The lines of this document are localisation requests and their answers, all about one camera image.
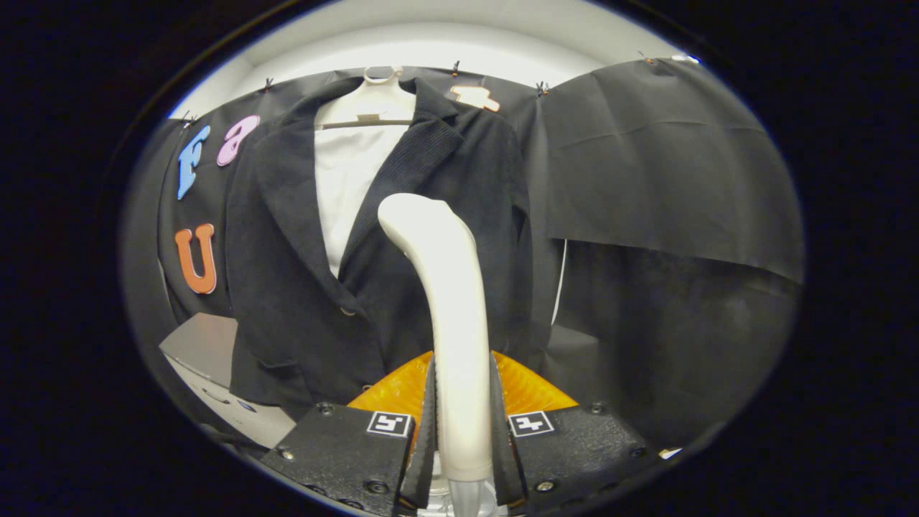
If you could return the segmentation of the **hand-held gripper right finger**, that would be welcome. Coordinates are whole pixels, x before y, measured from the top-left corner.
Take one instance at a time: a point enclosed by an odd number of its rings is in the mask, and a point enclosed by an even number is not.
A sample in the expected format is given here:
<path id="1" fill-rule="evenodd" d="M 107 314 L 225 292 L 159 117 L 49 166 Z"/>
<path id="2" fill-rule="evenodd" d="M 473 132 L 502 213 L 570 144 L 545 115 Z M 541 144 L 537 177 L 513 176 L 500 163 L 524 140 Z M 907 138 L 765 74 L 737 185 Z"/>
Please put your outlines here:
<path id="1" fill-rule="evenodd" d="M 577 516 L 663 472 L 660 450 L 607 402 L 578 404 L 493 353 L 493 478 L 511 516 Z"/>

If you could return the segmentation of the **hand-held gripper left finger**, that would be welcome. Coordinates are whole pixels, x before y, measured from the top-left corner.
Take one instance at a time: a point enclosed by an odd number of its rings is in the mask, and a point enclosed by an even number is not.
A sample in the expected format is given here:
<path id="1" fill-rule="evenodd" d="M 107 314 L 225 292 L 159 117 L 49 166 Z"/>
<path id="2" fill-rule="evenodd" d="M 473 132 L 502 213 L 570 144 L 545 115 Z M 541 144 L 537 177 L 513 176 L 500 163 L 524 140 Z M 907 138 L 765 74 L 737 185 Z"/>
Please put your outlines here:
<path id="1" fill-rule="evenodd" d="M 434 474 L 433 354 L 348 404 L 318 403 L 260 460 L 313 503 L 348 516 L 416 516 Z"/>

